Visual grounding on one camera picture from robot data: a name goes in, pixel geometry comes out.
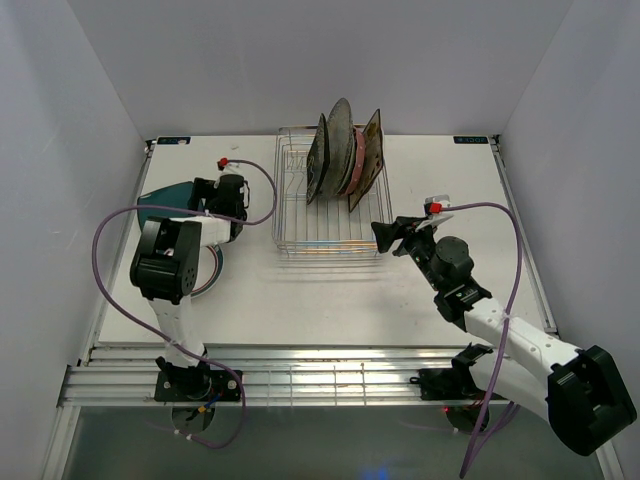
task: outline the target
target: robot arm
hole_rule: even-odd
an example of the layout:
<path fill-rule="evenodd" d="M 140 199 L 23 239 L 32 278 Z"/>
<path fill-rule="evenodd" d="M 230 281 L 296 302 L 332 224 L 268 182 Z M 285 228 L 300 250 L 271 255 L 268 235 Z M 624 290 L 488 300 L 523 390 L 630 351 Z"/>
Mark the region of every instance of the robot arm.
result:
<path fill-rule="evenodd" d="M 506 314 L 471 276 L 474 263 L 467 244 L 456 237 L 434 239 L 437 225 L 450 218 L 440 213 L 447 201 L 427 199 L 425 217 L 398 217 L 390 225 L 374 222 L 378 251 L 385 253 L 401 240 L 393 255 L 411 257 L 437 292 L 434 301 L 444 319 L 498 345 Z M 547 420 L 574 452 L 593 453 L 636 420 L 615 362 L 602 348 L 582 350 L 510 316 L 505 353 L 495 393 Z M 444 396 L 475 395 L 486 390 L 494 364 L 491 348 L 470 345 L 452 360 L 451 369 L 428 379 L 429 388 Z"/>
<path fill-rule="evenodd" d="M 189 209 L 246 220 L 244 204 L 248 185 L 239 167 L 226 159 L 218 162 L 218 180 L 196 178 Z M 187 218 L 150 217 L 142 228 L 130 270 L 131 283 L 140 289 L 156 314 L 160 330 L 176 344 L 206 356 L 206 348 L 196 334 L 191 311 L 191 292 L 198 275 L 200 248 L 235 240 L 242 224 L 209 216 Z M 164 357 L 156 360 L 171 385 L 184 395 L 200 399 L 209 391 L 203 373 L 209 369 L 194 358 L 165 345 Z"/>

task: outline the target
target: gray floor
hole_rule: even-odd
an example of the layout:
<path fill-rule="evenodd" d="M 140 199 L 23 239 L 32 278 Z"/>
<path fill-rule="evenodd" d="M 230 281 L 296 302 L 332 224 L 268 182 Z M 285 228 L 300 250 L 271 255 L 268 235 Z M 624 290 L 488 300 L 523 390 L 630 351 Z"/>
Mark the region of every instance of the gray floor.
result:
<path fill-rule="evenodd" d="M 222 439 L 238 414 L 218 409 L 204 436 Z M 469 439 L 399 423 L 447 428 L 435 407 L 272 408 L 252 409 L 237 442 L 211 451 L 145 424 L 170 426 L 169 416 L 168 408 L 84 408 L 65 480 L 455 479 Z M 595 455 L 575 455 L 521 411 L 466 478 L 590 480 L 602 473 Z"/>

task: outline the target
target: dish rack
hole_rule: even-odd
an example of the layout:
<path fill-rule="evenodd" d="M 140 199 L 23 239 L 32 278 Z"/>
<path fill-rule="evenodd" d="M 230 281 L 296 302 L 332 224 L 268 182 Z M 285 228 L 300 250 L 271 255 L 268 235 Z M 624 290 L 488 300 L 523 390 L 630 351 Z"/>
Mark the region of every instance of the dish rack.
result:
<path fill-rule="evenodd" d="M 307 205 L 307 154 L 315 131 L 315 126 L 278 130 L 275 158 L 278 204 L 273 218 L 273 239 L 289 257 L 375 257 L 378 250 L 371 222 L 390 223 L 393 218 L 386 167 L 351 213 L 347 197 L 316 198 Z"/>

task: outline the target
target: wire dish rack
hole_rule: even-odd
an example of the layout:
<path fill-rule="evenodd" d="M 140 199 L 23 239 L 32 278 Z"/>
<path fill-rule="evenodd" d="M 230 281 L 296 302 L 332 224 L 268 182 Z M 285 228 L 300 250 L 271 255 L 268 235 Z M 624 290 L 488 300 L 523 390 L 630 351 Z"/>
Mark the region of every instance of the wire dish rack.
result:
<path fill-rule="evenodd" d="M 278 130 L 275 159 L 278 205 L 273 239 L 289 257 L 375 257 L 378 251 L 371 222 L 392 221 L 386 168 L 351 213 L 347 197 L 316 198 L 307 205 L 307 154 L 315 131 L 315 126 Z"/>

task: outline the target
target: white table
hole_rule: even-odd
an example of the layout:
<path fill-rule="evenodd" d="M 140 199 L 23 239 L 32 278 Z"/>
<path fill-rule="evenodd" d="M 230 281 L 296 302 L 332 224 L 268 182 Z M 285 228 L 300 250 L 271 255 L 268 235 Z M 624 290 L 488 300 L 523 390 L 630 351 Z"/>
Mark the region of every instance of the white table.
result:
<path fill-rule="evenodd" d="M 244 158 L 273 172 L 275 136 L 192 137 L 189 145 L 158 146 L 142 193 L 169 184 L 216 178 L 220 157 Z M 448 193 L 454 204 L 506 205 L 490 145 L 457 145 L 450 136 L 386 136 L 385 159 L 394 215 L 419 216 L 424 198 Z M 262 174 L 246 167 L 250 218 L 270 205 Z M 134 222 L 116 272 L 113 295 L 157 326 L 129 281 L 140 230 Z M 439 235 L 464 239 L 475 261 L 474 277 L 506 303 L 514 278 L 515 239 L 508 218 L 493 209 L 458 212 Z M 384 255 L 362 267 L 294 267 L 277 250 L 271 222 L 245 227 L 223 245 L 224 271 L 214 288 L 193 302 L 195 328 L 207 344 L 290 346 L 462 346 L 474 341 L 447 323 L 434 292 L 408 257 Z M 523 272 L 514 311 L 544 328 L 530 276 Z M 99 335 L 103 345 L 158 344 L 158 339 L 109 307 Z"/>

